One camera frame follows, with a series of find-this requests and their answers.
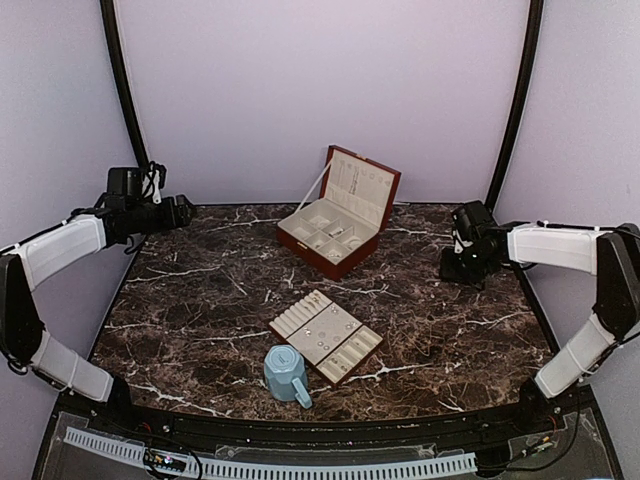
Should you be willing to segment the red jewelry tray insert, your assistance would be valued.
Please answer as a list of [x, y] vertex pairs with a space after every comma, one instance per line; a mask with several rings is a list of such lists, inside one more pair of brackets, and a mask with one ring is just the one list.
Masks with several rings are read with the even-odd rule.
[[344, 383], [383, 343], [383, 337], [318, 290], [268, 323], [329, 385]]

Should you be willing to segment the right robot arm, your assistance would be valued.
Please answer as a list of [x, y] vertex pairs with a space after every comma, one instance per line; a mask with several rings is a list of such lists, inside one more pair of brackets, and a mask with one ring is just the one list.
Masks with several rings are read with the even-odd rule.
[[521, 434], [549, 416], [546, 400], [594, 372], [615, 349], [635, 338], [639, 323], [639, 228], [568, 225], [548, 221], [498, 223], [479, 200], [452, 213], [451, 246], [443, 249], [442, 280], [480, 287], [506, 266], [549, 265], [596, 279], [596, 299], [586, 323], [528, 382], [528, 396], [510, 413]]

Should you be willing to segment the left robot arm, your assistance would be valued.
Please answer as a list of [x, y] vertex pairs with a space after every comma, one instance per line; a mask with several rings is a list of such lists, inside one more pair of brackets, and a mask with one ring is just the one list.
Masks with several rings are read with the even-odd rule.
[[113, 167], [93, 207], [75, 209], [55, 226], [1, 251], [1, 352], [8, 367], [105, 403], [101, 417], [120, 436], [141, 427], [140, 412], [129, 405], [127, 382], [56, 340], [39, 317], [33, 293], [85, 257], [114, 245], [133, 251], [136, 235], [188, 226], [196, 208], [184, 195], [163, 196], [165, 180], [166, 169], [157, 163]]

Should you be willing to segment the red wooden jewelry box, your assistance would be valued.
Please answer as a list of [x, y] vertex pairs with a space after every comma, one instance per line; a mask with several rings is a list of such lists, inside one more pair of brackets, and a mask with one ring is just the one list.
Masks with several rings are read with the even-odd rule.
[[276, 238], [332, 280], [340, 280], [378, 248], [401, 173], [337, 145], [328, 147], [316, 179], [319, 198], [305, 197], [278, 222]]

